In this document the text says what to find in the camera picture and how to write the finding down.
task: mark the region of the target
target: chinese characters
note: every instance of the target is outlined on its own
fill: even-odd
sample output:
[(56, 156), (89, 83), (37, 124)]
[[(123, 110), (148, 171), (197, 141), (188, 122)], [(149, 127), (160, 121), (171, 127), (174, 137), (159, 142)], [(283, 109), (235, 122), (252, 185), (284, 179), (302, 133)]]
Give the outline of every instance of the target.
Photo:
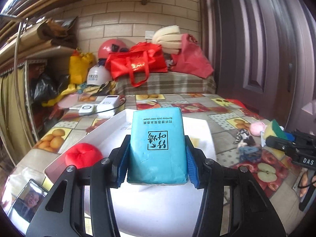
[(168, 150), (168, 131), (148, 132), (148, 150)]
[(155, 121), (144, 121), (144, 125), (149, 124), (169, 124), (172, 123), (172, 120), (155, 120)]

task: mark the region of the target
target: blue cloth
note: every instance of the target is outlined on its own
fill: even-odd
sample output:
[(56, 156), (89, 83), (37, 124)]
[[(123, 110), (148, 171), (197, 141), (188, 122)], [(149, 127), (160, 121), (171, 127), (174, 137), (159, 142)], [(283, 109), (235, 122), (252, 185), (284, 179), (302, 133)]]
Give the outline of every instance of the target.
[(188, 181), (180, 108), (134, 112), (127, 181), (170, 185)]
[(289, 141), (294, 141), (295, 137), (291, 133), (284, 132)]
[(262, 152), (257, 147), (242, 146), (238, 149), (240, 156), (239, 161), (258, 162), (261, 159)]

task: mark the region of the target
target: brick wall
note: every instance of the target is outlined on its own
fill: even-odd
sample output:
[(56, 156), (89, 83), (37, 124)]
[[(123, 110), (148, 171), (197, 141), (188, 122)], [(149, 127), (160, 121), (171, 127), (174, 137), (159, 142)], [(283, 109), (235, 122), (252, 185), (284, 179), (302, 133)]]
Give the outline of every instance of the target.
[(79, 16), (78, 46), (97, 58), (108, 39), (122, 39), (128, 47), (144, 42), (145, 31), (178, 25), (182, 33), (200, 38), (198, 0), (82, 0), (52, 11), (54, 18)]

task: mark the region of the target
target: white electronic device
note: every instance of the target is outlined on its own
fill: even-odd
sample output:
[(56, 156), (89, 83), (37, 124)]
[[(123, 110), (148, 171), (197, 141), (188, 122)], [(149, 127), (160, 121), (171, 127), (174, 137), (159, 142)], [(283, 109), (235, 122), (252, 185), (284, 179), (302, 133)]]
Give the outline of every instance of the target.
[(91, 113), (94, 110), (94, 104), (83, 104), (79, 109), (79, 114)]
[(117, 106), (120, 105), (119, 95), (108, 95), (102, 102), (97, 105), (97, 112), (99, 117), (110, 118), (114, 116)]

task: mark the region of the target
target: metal screw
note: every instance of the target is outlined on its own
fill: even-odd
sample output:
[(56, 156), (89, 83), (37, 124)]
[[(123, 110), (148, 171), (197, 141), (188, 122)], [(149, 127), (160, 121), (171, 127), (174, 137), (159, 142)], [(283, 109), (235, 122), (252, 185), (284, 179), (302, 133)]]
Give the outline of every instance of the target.
[(208, 164), (208, 165), (212, 165), (212, 164), (214, 164), (214, 160), (212, 160), (212, 159), (205, 159), (205, 163)]
[(106, 165), (110, 163), (110, 159), (109, 158), (104, 158), (101, 160), (101, 164)]
[(75, 170), (75, 166), (71, 165), (67, 167), (67, 172), (72, 172)]
[(248, 168), (247, 168), (246, 166), (240, 166), (239, 170), (240, 170), (241, 172), (246, 173), (246, 172), (248, 171)]

